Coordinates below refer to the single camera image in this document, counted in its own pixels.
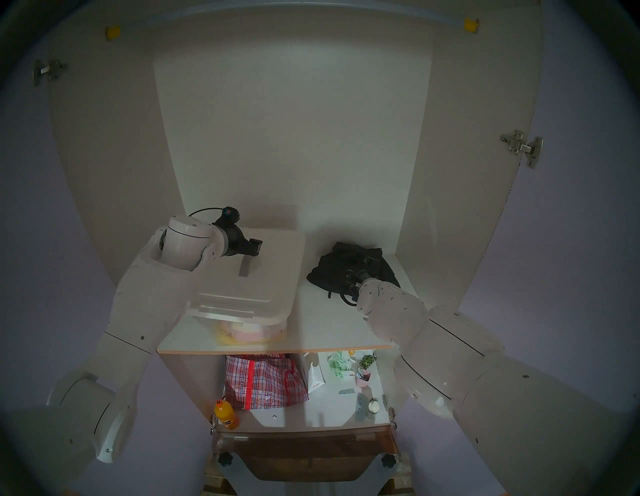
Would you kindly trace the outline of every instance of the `black bag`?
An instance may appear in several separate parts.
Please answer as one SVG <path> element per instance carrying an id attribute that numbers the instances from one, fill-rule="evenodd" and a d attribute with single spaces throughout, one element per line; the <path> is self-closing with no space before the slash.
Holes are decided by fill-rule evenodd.
<path id="1" fill-rule="evenodd" d="M 357 244 L 338 242 L 331 253 L 320 257 L 318 267 L 307 275 L 307 280 L 328 291 L 329 298 L 331 293 L 337 293 L 347 305 L 355 307 L 356 304 L 350 303 L 345 295 L 357 301 L 358 288 L 355 284 L 371 277 L 400 287 L 393 270 L 382 258 L 380 248 L 367 249 Z"/>

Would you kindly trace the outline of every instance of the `black cable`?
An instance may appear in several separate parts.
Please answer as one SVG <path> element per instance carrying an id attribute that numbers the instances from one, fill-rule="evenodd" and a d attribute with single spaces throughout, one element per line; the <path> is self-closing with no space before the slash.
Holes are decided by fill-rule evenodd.
<path id="1" fill-rule="evenodd" d="M 204 212 L 205 210 L 224 210 L 224 209 L 221 209 L 220 207 L 209 207 L 208 209 L 200 209 L 200 210 L 196 210 L 193 214 L 189 214 L 189 217 L 191 217 L 194 214 L 197 214 L 198 212 Z"/>
<path id="2" fill-rule="evenodd" d="M 357 307 L 357 306 L 358 306 L 358 304 L 357 304 L 357 303 L 349 303 L 349 302 L 347 301 L 347 299 L 344 297 L 344 295 L 343 295 L 343 294 L 341 294 L 341 295 L 340 295 L 340 298 L 342 298 L 342 300 L 343 300 L 347 305 L 349 305 L 350 307 Z"/>

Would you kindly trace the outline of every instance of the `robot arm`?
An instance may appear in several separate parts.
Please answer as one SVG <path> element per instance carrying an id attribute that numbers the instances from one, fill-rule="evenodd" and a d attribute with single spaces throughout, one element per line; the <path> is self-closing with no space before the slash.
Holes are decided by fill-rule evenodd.
<path id="1" fill-rule="evenodd" d="M 388 282 L 365 280 L 357 303 L 373 333 L 399 346 L 397 382 L 455 420 L 509 494 L 586 494 L 633 419 L 505 356 L 471 318 L 428 311 Z"/>
<path id="2" fill-rule="evenodd" d="M 247 241 L 238 219 L 230 207 L 213 225 L 172 217 L 119 282 L 93 355 L 56 382 L 47 406 L 8 416 L 15 445 L 46 487 L 62 488 L 94 458 L 111 463 L 118 457 L 135 420 L 143 373 L 188 309 L 201 276 L 224 255 L 258 255 L 261 241 Z"/>

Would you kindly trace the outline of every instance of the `striped bag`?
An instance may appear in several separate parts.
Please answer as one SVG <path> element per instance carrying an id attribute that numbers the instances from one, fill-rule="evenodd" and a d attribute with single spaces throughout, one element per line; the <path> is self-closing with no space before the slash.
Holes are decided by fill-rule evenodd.
<path id="1" fill-rule="evenodd" d="M 285 355 L 227 355 L 225 396 L 234 408 L 291 406 L 309 399 L 294 362 Z"/>

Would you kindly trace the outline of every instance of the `pink mug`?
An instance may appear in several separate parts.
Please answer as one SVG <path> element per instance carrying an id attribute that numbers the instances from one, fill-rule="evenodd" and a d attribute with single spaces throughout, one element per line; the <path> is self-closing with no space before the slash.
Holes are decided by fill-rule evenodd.
<path id="1" fill-rule="evenodd" d="M 369 379 L 371 379 L 371 372 L 358 369 L 358 374 L 356 374 L 356 386 L 359 388 L 364 388 L 369 385 Z"/>

